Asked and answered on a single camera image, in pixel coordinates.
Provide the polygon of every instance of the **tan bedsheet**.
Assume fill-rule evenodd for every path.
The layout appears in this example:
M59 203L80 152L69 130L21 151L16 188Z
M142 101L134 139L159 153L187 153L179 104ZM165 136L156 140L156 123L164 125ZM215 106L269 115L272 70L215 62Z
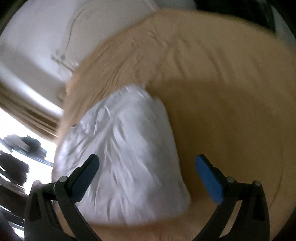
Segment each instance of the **tan bedsheet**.
M203 153L226 176L261 180L273 238L296 206L292 53L243 20L161 10L83 61L68 85L58 143L98 100L130 83L164 103L192 205L173 220L95 232L103 240L192 240L216 208L194 168Z

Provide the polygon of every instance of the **white pillow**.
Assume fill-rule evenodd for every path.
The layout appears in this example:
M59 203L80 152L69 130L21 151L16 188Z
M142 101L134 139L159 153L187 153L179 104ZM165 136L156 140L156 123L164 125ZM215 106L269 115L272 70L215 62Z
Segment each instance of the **white pillow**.
M175 217L191 199L165 107L136 85L92 107L66 136L54 162L56 181L90 154L100 168L81 202L91 224L138 225Z

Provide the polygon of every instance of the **blue gripper pad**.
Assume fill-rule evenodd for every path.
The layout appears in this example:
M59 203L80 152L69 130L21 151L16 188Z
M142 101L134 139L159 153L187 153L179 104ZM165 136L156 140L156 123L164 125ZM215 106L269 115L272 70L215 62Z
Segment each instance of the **blue gripper pad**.
M220 205L227 188L226 177L218 168L213 167L205 155L198 155L196 157L195 169L211 199Z

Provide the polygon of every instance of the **mattress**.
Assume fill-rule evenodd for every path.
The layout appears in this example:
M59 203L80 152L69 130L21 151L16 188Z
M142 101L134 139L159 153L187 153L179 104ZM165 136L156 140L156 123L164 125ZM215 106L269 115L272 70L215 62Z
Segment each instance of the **mattress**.
M57 148L99 100L143 85L167 110L192 204L156 224L92 229L102 240L192 240L216 209L194 168L205 154L226 176L262 182L275 237L296 206L295 80L295 56L271 32L216 14L160 10L98 46L68 83Z

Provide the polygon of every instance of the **screw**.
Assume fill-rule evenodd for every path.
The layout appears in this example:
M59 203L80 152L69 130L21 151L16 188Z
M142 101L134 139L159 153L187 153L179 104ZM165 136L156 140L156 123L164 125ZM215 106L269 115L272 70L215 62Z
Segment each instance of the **screw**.
M234 183L235 179L233 177L227 177L227 182Z
M68 177L67 177L67 176L62 176L62 177L59 178L59 181L60 181L61 183L64 183L64 182L67 181L67 180L68 180Z
M261 186L261 182L259 180L255 180L254 183L256 186Z

